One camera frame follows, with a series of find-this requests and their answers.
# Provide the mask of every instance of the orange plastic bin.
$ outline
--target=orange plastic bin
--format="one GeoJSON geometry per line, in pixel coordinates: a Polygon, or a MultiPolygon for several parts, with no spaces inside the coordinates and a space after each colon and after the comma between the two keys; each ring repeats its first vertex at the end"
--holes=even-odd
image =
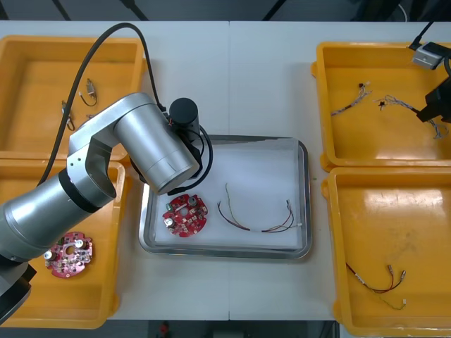
{"type": "Polygon", "coordinates": [[[434,139],[434,128],[408,108],[392,105],[381,111],[374,102],[392,95],[421,110],[426,105],[425,95],[447,77],[442,66],[429,70],[413,64],[414,52],[408,45],[318,45],[312,73],[321,114],[324,170],[341,166],[451,166],[451,134],[434,139]],[[368,81],[370,95],[331,116],[334,110],[353,102],[359,83],[368,81]]]}
{"type": "MultiPolygon", "coordinates": [[[[0,204],[33,189],[45,165],[43,161],[0,160],[0,204]]],[[[66,162],[55,162],[50,176],[65,167],[66,162]]],[[[31,281],[31,295],[3,327],[94,329],[117,310],[118,231],[128,183],[119,163],[110,163],[109,177],[116,199],[73,228],[92,238],[93,261],[79,275],[60,279],[47,270],[42,257],[32,260],[37,274],[31,281]]]]}
{"type": "MultiPolygon", "coordinates": [[[[48,159],[61,123],[62,100],[67,100],[75,74],[95,38],[9,36],[0,41],[0,158],[48,159]]],[[[97,50],[81,79],[79,91],[88,103],[87,79],[98,102],[86,106],[75,97],[71,117],[75,128],[112,103],[140,91],[144,63],[139,39],[108,38],[97,50]]],[[[66,130],[57,159],[64,160],[66,130]]],[[[122,146],[112,161],[127,156],[122,146]]]]}
{"type": "Polygon", "coordinates": [[[323,182],[337,303],[358,337],[451,335],[451,168],[335,168],[323,182]],[[374,294],[346,267],[376,289],[374,294]],[[406,306],[400,307],[403,299],[406,306]]]}

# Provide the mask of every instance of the colored wires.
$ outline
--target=colored wires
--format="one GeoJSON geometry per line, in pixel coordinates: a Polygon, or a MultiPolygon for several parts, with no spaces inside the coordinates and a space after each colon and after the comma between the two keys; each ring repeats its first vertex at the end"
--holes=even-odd
{"type": "Polygon", "coordinates": [[[285,220],[285,222],[283,222],[281,225],[276,225],[274,227],[270,227],[267,230],[253,230],[250,227],[245,227],[244,225],[240,224],[235,216],[233,215],[233,211],[232,211],[232,206],[230,204],[230,193],[228,191],[228,184],[225,184],[225,191],[227,192],[227,200],[228,200],[228,209],[230,211],[230,215],[232,216],[232,220],[229,218],[226,218],[223,214],[223,211],[221,210],[221,202],[218,202],[218,210],[219,210],[219,214],[221,215],[222,218],[224,218],[224,220],[227,221],[227,223],[233,225],[234,227],[237,227],[241,230],[245,230],[245,231],[250,231],[250,232],[266,232],[266,233],[277,233],[277,232],[284,232],[287,231],[289,229],[291,229],[292,227],[297,227],[297,225],[293,226],[294,222],[295,222],[295,215],[293,213],[292,210],[292,206],[291,206],[291,202],[290,200],[287,200],[287,209],[288,209],[288,217],[285,220]]]}
{"type": "MultiPolygon", "coordinates": [[[[388,105],[399,105],[404,108],[410,109],[414,113],[419,113],[419,110],[410,106],[404,101],[398,100],[393,95],[385,95],[383,99],[374,100],[373,102],[380,102],[379,106],[381,107],[381,110],[388,105]]],[[[435,130],[435,137],[434,139],[442,139],[443,137],[447,136],[450,131],[448,130],[448,127],[442,123],[435,123],[433,120],[428,121],[429,124],[431,124],[435,130]]]]}
{"type": "Polygon", "coordinates": [[[346,111],[347,109],[355,106],[356,104],[358,104],[361,100],[363,100],[365,98],[365,96],[368,96],[371,94],[371,90],[366,90],[366,86],[368,86],[370,84],[370,82],[368,81],[367,83],[359,83],[359,95],[357,95],[357,98],[350,104],[348,104],[346,107],[343,107],[341,109],[338,109],[336,111],[333,111],[331,113],[332,116],[338,115],[340,113],[342,113],[343,111],[346,111]]]}
{"type": "Polygon", "coordinates": [[[388,272],[390,273],[390,275],[391,275],[391,284],[390,284],[390,287],[388,288],[388,289],[374,289],[373,287],[370,287],[367,283],[365,283],[365,281],[359,276],[359,274],[357,274],[356,272],[355,272],[355,270],[353,269],[353,268],[351,268],[351,266],[348,264],[348,263],[346,263],[346,267],[349,269],[349,271],[351,271],[351,273],[353,273],[354,274],[354,276],[367,288],[367,289],[369,289],[370,291],[372,291],[374,294],[376,294],[377,295],[377,297],[381,300],[381,301],[383,301],[385,304],[387,304],[389,307],[391,307],[392,309],[394,309],[394,310],[402,310],[405,306],[406,306],[406,304],[407,304],[407,302],[406,302],[406,300],[405,299],[403,299],[402,300],[402,305],[401,306],[394,306],[394,305],[392,305],[391,303],[389,303],[388,301],[386,301],[384,298],[382,298],[381,297],[381,294],[385,294],[385,293],[387,293],[387,292],[389,292],[389,291],[392,291],[392,290],[394,290],[394,289],[396,289],[397,287],[399,287],[400,285],[401,285],[401,283],[402,283],[402,281],[404,280],[404,278],[406,277],[406,271],[405,270],[403,270],[402,272],[401,272],[401,276],[400,276],[400,281],[397,283],[397,284],[395,284],[395,285],[393,285],[393,283],[394,283],[394,281],[395,281],[395,274],[394,274],[394,272],[393,272],[393,269],[392,269],[392,266],[391,265],[387,265],[387,267],[388,267],[388,272]]]}

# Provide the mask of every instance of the white table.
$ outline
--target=white table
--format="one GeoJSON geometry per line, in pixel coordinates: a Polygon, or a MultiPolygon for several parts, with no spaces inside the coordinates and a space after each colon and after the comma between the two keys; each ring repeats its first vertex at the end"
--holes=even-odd
{"type": "MultiPolygon", "coordinates": [[[[97,36],[113,23],[0,22],[0,36],[97,36]]],[[[112,319],[332,320],[335,298],[321,130],[310,64],[322,41],[410,41],[422,23],[137,23],[164,104],[186,96],[211,134],[291,136],[309,151],[313,246],[300,261],[152,256],[137,240],[140,185],[128,201],[112,319]]],[[[436,23],[425,38],[447,39],[436,23]]],[[[116,36],[132,37],[124,30],[116,36]]]]}

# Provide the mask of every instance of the circuit board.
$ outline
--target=circuit board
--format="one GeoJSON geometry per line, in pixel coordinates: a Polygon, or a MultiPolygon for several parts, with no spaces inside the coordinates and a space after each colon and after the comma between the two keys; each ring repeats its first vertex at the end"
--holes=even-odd
{"type": "Polygon", "coordinates": [[[171,234],[190,237],[202,230],[209,213],[204,202],[197,195],[181,195],[166,204],[163,223],[171,234]]]}
{"type": "Polygon", "coordinates": [[[45,266],[55,277],[73,277],[91,263],[92,254],[91,238],[81,232],[69,232],[44,254],[45,266]]]}

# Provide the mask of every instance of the silver cylinder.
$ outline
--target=silver cylinder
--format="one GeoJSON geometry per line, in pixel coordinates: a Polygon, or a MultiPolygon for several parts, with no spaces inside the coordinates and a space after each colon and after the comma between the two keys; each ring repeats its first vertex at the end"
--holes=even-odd
{"type": "Polygon", "coordinates": [[[199,170],[193,155],[153,104],[129,112],[113,132],[156,194],[171,191],[199,170]]]}
{"type": "Polygon", "coordinates": [[[38,257],[89,215],[69,198],[55,175],[0,206],[0,255],[13,261],[38,257]]]}

